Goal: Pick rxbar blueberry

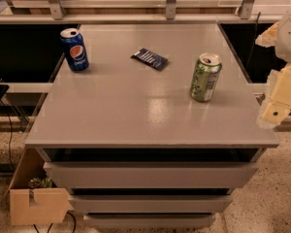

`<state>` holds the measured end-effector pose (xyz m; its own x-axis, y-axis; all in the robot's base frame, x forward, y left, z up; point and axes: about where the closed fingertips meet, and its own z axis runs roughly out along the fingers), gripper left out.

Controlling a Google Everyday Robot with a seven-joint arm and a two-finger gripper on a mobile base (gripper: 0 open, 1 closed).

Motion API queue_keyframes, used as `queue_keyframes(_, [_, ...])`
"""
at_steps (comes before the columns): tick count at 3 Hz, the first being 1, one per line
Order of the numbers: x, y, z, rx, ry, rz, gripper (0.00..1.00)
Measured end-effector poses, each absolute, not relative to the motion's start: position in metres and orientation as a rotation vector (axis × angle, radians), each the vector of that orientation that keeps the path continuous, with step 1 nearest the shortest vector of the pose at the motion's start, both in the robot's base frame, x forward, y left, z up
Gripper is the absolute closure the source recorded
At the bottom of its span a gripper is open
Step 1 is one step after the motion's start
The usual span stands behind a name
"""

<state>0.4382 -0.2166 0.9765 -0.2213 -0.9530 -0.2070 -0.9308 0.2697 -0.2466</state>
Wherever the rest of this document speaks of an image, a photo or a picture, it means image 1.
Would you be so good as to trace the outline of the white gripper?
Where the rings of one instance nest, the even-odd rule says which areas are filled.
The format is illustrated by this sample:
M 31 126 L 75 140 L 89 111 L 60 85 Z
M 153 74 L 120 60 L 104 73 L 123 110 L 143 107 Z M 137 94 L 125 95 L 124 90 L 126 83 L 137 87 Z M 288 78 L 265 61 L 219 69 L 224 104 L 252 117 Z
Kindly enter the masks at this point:
M 255 44 L 274 47 L 275 55 L 291 62 L 291 8 L 280 22 L 274 23 L 255 40 Z M 265 99 L 260 107 L 257 124 L 264 129 L 279 126 L 291 113 L 291 63 L 280 71 L 272 70 L 265 88 Z

